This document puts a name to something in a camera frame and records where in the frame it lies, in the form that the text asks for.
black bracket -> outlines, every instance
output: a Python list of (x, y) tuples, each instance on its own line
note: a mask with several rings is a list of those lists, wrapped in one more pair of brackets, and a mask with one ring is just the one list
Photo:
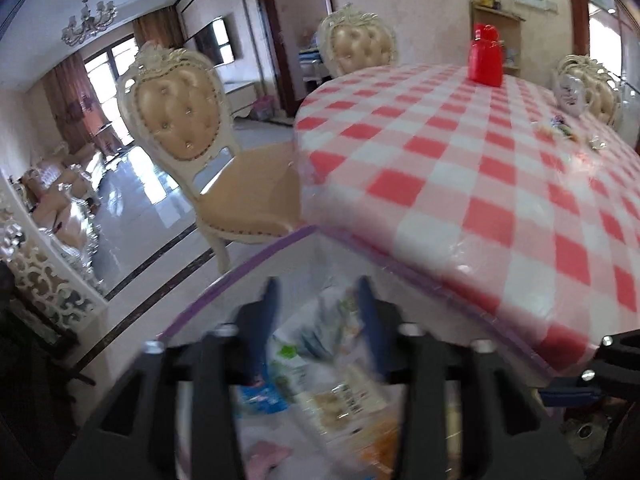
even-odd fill
[(604, 336), (580, 377), (556, 378), (540, 390), (545, 406), (585, 406), (604, 395), (640, 399), (640, 330)]
[(407, 385), (394, 480), (445, 480), (446, 381), (460, 385), (462, 478), (584, 478), (558, 428), (491, 341), (473, 348), (437, 341), (377, 300), (366, 278), (358, 306), (377, 371), (389, 384)]
[(278, 283), (201, 341), (180, 348), (149, 342), (82, 427), (56, 480), (175, 480), (175, 399), (193, 381), (191, 477), (244, 479), (229, 385), (251, 385), (264, 361)]

tufted chair back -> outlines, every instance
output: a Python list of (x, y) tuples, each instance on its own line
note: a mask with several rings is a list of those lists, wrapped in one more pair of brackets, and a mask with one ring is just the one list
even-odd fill
[(558, 65), (556, 73), (580, 79), (584, 83), (588, 110), (600, 122), (616, 128), (621, 106), (620, 90), (601, 63), (588, 56), (567, 56)]
[(329, 14), (318, 28), (322, 60), (332, 77), (369, 66), (393, 64), (396, 37), (375, 14), (363, 14), (347, 4)]
[(195, 175), (225, 146), (239, 153), (224, 87), (198, 52), (145, 43), (118, 79), (117, 99), (131, 136), (192, 200)]

chandelier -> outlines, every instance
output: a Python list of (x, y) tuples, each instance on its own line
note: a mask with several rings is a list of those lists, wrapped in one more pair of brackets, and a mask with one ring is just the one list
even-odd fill
[(87, 38), (95, 36), (98, 32), (107, 30), (116, 17), (116, 8), (113, 6), (113, 1), (107, 2), (106, 6), (104, 2), (98, 2), (95, 6), (97, 12), (96, 17), (91, 15), (89, 6), (86, 4), (88, 1), (89, 0), (82, 0), (84, 7), (80, 11), (82, 21), (80, 26), (76, 26), (76, 17), (72, 16), (69, 18), (68, 27), (62, 29), (62, 41), (69, 46), (83, 44)]

television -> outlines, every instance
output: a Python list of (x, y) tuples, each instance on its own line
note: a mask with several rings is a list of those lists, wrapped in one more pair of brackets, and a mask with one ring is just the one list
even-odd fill
[(201, 28), (184, 43), (184, 46), (203, 53), (215, 66), (232, 63), (235, 60), (222, 16)]

metal screw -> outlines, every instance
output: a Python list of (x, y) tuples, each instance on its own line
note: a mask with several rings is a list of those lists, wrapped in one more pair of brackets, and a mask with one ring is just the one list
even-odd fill
[(583, 424), (577, 431), (578, 437), (581, 439), (589, 438), (593, 433), (593, 426), (591, 424)]
[(164, 345), (159, 341), (147, 341), (144, 348), (145, 354), (161, 354), (164, 352)]
[(402, 323), (398, 327), (398, 332), (407, 337), (420, 337), (424, 333), (420, 326), (415, 323)]
[(238, 335), (238, 327), (233, 323), (223, 323), (215, 327), (213, 333), (218, 337), (234, 337)]
[(491, 354), (495, 352), (495, 344), (490, 339), (474, 339), (470, 346), (479, 354)]
[(583, 381), (591, 381), (596, 376), (596, 372), (593, 370), (585, 370), (582, 372)]

